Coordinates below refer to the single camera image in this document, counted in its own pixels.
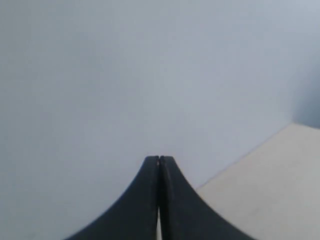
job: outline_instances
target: black plastic part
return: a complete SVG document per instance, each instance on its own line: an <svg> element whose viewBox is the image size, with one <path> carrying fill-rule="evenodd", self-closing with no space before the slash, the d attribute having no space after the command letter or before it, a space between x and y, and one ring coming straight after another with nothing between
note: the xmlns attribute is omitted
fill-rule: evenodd
<svg viewBox="0 0 320 240"><path fill-rule="evenodd" d="M173 157L162 156L159 162L158 195L163 240L253 240L198 196Z"/></svg>
<svg viewBox="0 0 320 240"><path fill-rule="evenodd" d="M147 157L115 204L68 240L155 240L158 176L159 157Z"/></svg>

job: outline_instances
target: beige surface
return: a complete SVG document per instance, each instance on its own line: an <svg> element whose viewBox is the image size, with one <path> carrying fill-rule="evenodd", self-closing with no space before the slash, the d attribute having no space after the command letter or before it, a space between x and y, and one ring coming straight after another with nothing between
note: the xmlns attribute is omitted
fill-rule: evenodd
<svg viewBox="0 0 320 240"><path fill-rule="evenodd" d="M258 240L320 239L320 130L292 124L198 189Z"/></svg>

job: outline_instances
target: light blue wall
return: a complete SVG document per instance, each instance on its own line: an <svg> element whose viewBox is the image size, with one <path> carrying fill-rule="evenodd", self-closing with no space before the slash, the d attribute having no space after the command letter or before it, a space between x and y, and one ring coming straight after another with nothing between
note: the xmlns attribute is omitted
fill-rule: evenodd
<svg viewBox="0 0 320 240"><path fill-rule="evenodd" d="M315 0L0 1L0 239L68 236L146 155L175 156L199 186L293 117L314 121L319 12Z"/></svg>

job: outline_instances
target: white wall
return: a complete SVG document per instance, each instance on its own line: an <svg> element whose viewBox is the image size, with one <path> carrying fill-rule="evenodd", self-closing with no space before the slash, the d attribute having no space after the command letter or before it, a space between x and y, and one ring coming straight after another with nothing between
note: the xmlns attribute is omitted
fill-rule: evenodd
<svg viewBox="0 0 320 240"><path fill-rule="evenodd" d="M286 126L318 63L319 11L314 0L0 1L0 239L68 236L146 155L175 156L199 186Z"/></svg>

